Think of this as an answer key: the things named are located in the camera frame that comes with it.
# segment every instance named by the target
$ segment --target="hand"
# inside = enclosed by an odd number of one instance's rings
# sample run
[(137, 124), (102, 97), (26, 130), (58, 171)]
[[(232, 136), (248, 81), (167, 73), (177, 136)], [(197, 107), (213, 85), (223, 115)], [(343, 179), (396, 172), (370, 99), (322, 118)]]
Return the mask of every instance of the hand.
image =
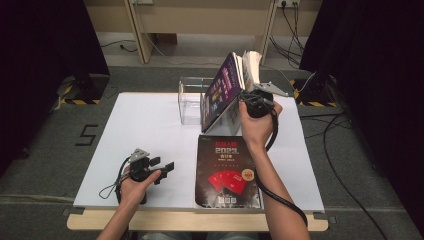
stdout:
[[(124, 172), (129, 171), (129, 166), (125, 168)], [(121, 183), (121, 204), (140, 204), (146, 194), (147, 187), (150, 186), (160, 176), (160, 170), (150, 174), (150, 176), (143, 182), (136, 182), (131, 178), (126, 178)]]
[[(272, 117), (267, 114), (261, 118), (252, 118), (247, 113), (246, 103), (239, 102), (241, 128), (243, 138), (249, 149), (265, 148), (265, 144), (273, 131)], [(277, 116), (283, 107), (274, 101), (274, 110)]]

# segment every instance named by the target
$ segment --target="person's left hand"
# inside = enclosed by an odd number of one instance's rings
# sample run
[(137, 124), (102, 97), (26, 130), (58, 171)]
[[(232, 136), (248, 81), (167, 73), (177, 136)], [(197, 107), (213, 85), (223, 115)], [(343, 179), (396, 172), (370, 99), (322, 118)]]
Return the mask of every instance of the person's left hand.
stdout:
[[(124, 172), (129, 171), (129, 166), (125, 168)], [(146, 194), (147, 187), (150, 186), (160, 176), (160, 170), (153, 172), (143, 182), (136, 182), (130, 177), (126, 178), (121, 183), (121, 204), (140, 204)]]

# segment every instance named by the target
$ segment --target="person's right hand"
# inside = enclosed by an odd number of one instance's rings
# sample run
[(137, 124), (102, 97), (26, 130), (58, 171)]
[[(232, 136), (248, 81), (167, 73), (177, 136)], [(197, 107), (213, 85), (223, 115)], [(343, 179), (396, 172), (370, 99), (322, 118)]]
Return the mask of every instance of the person's right hand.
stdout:
[[(274, 110), (278, 116), (283, 107), (274, 101)], [(261, 118), (252, 118), (247, 113), (246, 103), (243, 101), (239, 102), (239, 111), (243, 138), (249, 149), (265, 148), (265, 144), (273, 131), (271, 115), (267, 114)]]

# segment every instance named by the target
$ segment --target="white tabletop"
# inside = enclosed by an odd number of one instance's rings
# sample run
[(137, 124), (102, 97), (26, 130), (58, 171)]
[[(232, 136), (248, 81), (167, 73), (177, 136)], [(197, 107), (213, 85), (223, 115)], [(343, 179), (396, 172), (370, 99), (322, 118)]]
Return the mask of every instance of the white tabletop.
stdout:
[[(293, 98), (276, 97), (284, 110), (269, 156), (296, 205), (324, 211)], [(195, 166), (199, 125), (182, 125), (176, 93), (121, 93), (76, 196), (75, 207), (116, 208), (115, 192), (99, 192), (113, 184), (122, 162), (136, 148), (175, 163), (159, 185), (147, 190), (146, 209), (194, 210)]]

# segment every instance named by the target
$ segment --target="book cover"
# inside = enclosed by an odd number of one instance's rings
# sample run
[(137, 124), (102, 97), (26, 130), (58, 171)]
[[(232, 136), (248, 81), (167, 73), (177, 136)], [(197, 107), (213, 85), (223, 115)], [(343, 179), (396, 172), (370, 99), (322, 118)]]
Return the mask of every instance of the book cover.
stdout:
[(202, 132), (206, 133), (243, 89), (235, 53), (228, 54), (202, 100)]
[(203, 209), (262, 209), (254, 163), (242, 136), (198, 138), (195, 203)]

